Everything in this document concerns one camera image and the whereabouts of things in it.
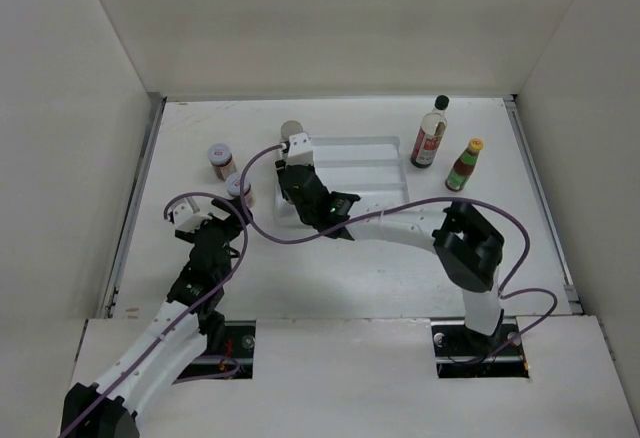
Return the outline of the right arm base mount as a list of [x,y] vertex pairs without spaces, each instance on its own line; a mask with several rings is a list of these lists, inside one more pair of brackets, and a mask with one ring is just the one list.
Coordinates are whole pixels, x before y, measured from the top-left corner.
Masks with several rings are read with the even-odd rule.
[[515,319],[507,319],[492,336],[467,329],[462,320],[433,321],[431,334],[441,379],[529,377]]

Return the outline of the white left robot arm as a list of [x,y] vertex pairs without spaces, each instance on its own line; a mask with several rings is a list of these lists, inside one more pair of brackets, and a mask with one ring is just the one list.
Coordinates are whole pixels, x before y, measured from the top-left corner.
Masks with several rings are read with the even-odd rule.
[[223,317],[216,308],[246,251],[231,243],[248,236],[251,213],[241,199],[213,197],[220,219],[205,214],[187,194],[164,216],[177,238],[191,244],[187,263],[149,326],[98,379],[74,384],[64,398],[60,436],[138,437],[142,418],[191,362],[224,345]]

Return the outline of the dark jar white red lid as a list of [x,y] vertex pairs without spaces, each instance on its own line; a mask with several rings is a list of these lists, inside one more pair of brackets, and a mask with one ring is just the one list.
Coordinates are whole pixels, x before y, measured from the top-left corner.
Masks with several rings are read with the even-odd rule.
[[216,143],[210,146],[207,157],[214,169],[216,176],[225,181],[230,175],[236,172],[231,148],[224,143]]

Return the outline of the tall soy sauce bottle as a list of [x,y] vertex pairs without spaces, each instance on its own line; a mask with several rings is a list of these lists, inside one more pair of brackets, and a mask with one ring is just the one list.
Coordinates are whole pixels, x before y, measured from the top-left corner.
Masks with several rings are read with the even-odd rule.
[[415,167],[428,168],[433,164],[447,128],[448,106],[449,97],[439,95],[433,109],[423,117],[410,157]]

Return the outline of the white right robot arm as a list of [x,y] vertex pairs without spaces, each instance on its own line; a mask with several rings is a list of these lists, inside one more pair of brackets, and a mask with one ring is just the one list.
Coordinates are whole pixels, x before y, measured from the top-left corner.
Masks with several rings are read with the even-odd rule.
[[497,271],[504,238],[468,203],[454,201],[442,211],[412,208],[391,213],[380,205],[359,206],[356,194],[331,192],[311,165],[275,164],[283,195],[300,221],[332,239],[375,240],[435,254],[461,289],[464,342],[473,352],[489,352],[500,341],[504,311],[499,303]]

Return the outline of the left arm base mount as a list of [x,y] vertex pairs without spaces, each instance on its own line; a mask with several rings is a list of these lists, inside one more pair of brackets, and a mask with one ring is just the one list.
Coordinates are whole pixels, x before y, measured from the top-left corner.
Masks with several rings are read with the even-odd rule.
[[221,337],[194,359],[176,379],[251,379],[256,349],[255,321],[227,321]]

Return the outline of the silver-lid jar blue label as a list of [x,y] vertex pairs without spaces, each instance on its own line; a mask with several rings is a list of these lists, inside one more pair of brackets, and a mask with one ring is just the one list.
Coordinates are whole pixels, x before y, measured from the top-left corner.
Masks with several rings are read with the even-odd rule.
[[293,135],[304,132],[302,124],[297,120],[288,120],[281,125],[280,134],[283,141],[288,141]]

